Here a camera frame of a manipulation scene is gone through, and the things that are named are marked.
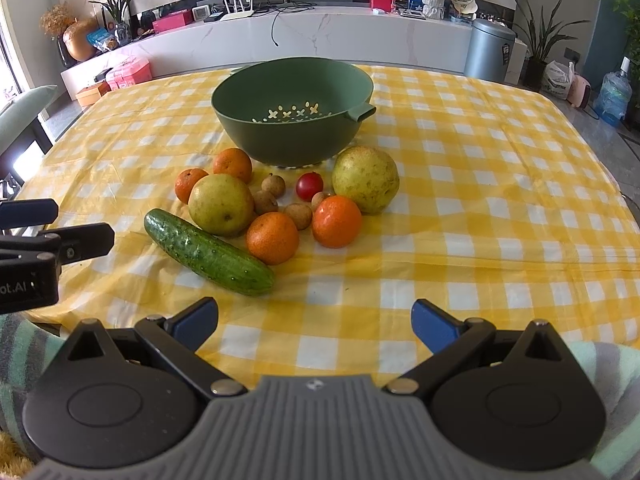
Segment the red tomato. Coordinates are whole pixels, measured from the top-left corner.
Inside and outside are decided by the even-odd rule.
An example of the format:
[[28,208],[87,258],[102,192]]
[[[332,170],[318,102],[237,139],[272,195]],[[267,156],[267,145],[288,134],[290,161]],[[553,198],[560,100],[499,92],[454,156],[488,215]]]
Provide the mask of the red tomato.
[[298,179],[296,183],[296,193],[301,200],[311,202],[316,193],[320,193],[324,189],[322,177],[317,173],[305,173]]

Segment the chair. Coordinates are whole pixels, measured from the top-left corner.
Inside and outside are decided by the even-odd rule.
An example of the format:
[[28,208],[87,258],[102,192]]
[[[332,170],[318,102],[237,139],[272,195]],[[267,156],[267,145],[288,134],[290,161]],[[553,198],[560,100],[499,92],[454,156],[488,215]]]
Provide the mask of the chair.
[[38,114],[50,104],[57,88],[50,85],[28,90],[0,110],[0,181],[10,177],[22,186],[24,181],[14,170],[18,157],[34,141],[42,153],[53,147]]

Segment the red box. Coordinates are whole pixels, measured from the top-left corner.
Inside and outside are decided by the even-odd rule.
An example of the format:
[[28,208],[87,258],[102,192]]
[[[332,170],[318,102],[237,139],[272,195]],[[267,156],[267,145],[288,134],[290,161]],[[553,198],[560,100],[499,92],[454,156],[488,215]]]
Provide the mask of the red box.
[[372,9],[382,9],[385,12],[391,12],[392,0],[369,0],[369,7]]
[[111,90],[126,88],[138,83],[151,81],[151,65],[148,59],[140,56],[129,56],[113,70],[107,73],[107,83]]
[[193,23],[193,13],[191,10],[178,10],[166,15],[164,18],[154,21],[154,32],[164,32],[172,28],[180,28]]

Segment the orange box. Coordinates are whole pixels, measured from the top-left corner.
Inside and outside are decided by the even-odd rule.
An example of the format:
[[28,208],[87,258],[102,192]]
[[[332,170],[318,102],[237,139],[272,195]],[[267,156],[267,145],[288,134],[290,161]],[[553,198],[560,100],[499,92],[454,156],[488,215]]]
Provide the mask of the orange box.
[[110,91],[111,87],[109,86],[109,83],[106,81],[100,81],[95,85],[83,88],[78,92],[78,94],[76,94],[76,99],[78,99],[78,104],[80,106],[89,106],[97,103],[103,95]]

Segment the gray gripper base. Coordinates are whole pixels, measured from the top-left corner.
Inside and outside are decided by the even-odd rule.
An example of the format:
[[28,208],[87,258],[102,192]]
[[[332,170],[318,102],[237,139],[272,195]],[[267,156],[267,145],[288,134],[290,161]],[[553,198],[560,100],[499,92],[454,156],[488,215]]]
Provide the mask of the gray gripper base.
[[251,393],[211,402],[180,444],[148,462],[80,470],[43,460],[27,477],[215,478],[604,480],[588,462],[541,473],[487,466],[444,439],[419,400],[384,393],[368,376],[263,377]]

